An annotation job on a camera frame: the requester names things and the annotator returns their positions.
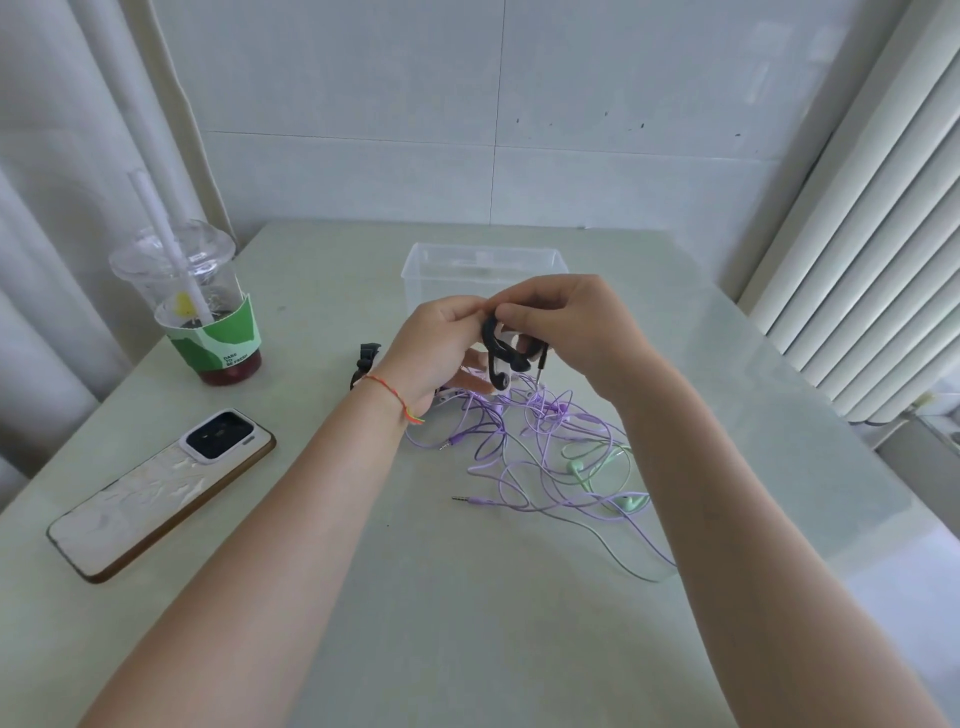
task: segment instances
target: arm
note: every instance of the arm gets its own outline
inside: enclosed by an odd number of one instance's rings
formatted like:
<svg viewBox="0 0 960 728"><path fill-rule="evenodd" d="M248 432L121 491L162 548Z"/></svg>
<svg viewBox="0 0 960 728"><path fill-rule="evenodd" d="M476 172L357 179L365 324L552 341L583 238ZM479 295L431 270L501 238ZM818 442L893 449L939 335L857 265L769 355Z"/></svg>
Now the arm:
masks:
<svg viewBox="0 0 960 728"><path fill-rule="evenodd" d="M741 728L948 726L604 281L532 279L488 308L616 407Z"/></svg>
<svg viewBox="0 0 960 728"><path fill-rule="evenodd" d="M456 297L421 306L374 370L415 414L448 380L492 390L459 369L481 364L465 350L479 336L482 303ZM405 425L394 395L370 379L358 382L137 645L81 725L281 725Z"/></svg>

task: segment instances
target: white table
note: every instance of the white table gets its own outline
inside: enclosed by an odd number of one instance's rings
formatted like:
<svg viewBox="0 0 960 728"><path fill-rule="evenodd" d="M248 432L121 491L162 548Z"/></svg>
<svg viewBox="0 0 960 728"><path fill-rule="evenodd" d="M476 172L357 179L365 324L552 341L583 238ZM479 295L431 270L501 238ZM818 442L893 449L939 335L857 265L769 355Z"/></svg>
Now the white table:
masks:
<svg viewBox="0 0 960 728"><path fill-rule="evenodd" d="M346 392L359 345L389 342L416 241L555 247L570 270L603 274L960 724L960 545L668 239L297 222L268 226L239 260L260 373L208 388L161 342L0 516L2 725L79 719ZM556 357L545 381L611 415ZM277 449L108 583L84 583L46 526L227 405ZM640 583L582 529L450 500L483 492L467 459L400 449L292 725L732 726L680 579Z"/></svg>

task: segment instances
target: drink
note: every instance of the drink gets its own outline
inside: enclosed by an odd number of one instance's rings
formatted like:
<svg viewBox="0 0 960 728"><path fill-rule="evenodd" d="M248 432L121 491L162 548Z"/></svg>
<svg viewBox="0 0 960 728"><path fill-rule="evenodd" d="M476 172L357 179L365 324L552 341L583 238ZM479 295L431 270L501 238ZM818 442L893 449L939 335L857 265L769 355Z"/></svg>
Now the drink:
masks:
<svg viewBox="0 0 960 728"><path fill-rule="evenodd" d="M172 227L172 232L185 272L182 264L178 270L171 262L153 228L114 251L110 267L143 296L156 322L204 383L243 381L263 359L250 297L233 271L236 246L225 232L199 220Z"/></svg>

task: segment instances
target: white phone case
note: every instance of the white phone case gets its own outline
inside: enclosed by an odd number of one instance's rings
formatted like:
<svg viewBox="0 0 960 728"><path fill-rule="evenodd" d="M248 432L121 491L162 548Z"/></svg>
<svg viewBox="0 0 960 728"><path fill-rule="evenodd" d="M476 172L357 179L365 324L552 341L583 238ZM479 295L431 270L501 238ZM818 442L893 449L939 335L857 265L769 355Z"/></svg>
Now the white phone case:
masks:
<svg viewBox="0 0 960 728"><path fill-rule="evenodd" d="M253 432L217 460L201 462L181 438L50 524L47 536L80 576L111 578L274 448L270 432L231 411Z"/></svg>

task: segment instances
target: white radiator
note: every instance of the white radiator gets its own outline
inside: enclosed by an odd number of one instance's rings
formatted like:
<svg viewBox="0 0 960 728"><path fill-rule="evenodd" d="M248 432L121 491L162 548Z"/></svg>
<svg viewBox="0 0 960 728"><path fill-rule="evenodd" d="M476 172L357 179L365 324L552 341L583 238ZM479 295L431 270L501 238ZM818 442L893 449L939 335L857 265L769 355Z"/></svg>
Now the white radiator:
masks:
<svg viewBox="0 0 960 728"><path fill-rule="evenodd" d="M850 422L960 362L960 0L914 0L740 308Z"/></svg>

